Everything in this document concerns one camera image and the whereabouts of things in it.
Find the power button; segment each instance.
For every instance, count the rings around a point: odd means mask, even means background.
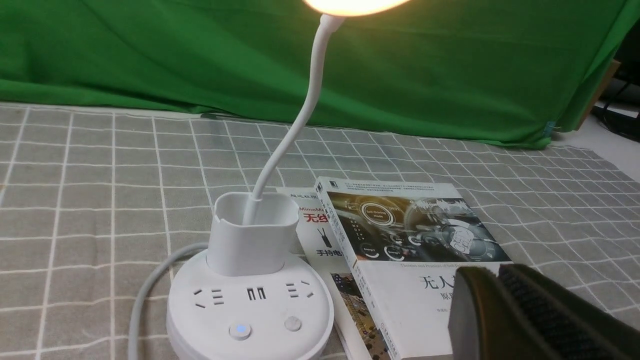
[[[295,316],[290,316],[284,321],[284,327],[289,331],[298,331],[302,327],[302,321]]]
[[[245,323],[235,323],[229,327],[229,335],[238,341],[245,340],[251,335],[251,326]]]

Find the white gooseneck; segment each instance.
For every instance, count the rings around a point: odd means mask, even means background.
[[[246,202],[244,209],[243,225],[253,225],[255,222],[255,214],[262,200],[262,193],[271,174],[282,159],[282,156],[289,150],[291,144],[296,140],[300,131],[307,125],[307,121],[318,102],[320,97],[320,89],[322,88],[322,76],[324,68],[324,54],[326,52],[327,43],[331,34],[334,33],[344,22],[343,17],[323,14],[320,18],[320,26],[314,38],[314,45],[311,50],[311,69],[309,75],[309,88],[307,90],[307,98],[305,99],[302,109],[298,113],[296,120],[291,125],[289,132],[284,136],[276,150],[273,152],[266,165],[262,169],[255,188]]]

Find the gray checkered fabric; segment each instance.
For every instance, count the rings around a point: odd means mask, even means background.
[[[208,240],[211,204],[249,190],[286,131],[0,106],[0,359],[125,359],[143,280]],[[591,151],[306,128],[268,185],[317,176],[453,183],[514,261],[640,328],[640,184]],[[145,359],[175,359],[175,271],[146,303]],[[325,358],[345,359],[335,333]]]

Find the book title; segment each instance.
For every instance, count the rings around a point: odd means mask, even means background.
[[[451,276],[450,280],[445,279],[444,276],[438,277],[420,276],[420,282],[424,284],[424,289],[433,291],[436,290],[440,293],[442,300],[451,300],[453,297],[453,286],[455,282],[455,275]]]

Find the black cable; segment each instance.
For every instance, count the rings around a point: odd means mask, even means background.
[[[617,130],[615,127],[611,126],[610,122],[607,120],[607,110],[609,109],[609,106],[618,98],[618,96],[620,96],[620,94],[622,94],[631,85],[631,83],[632,83],[631,79],[627,80],[627,82],[625,82],[625,84],[612,97],[610,97],[607,100],[607,102],[605,103],[604,107],[601,110],[602,116],[597,118],[610,132],[616,135],[620,135],[629,140],[640,142],[640,139],[638,139],[637,137],[630,134],[626,134],[620,130]]]

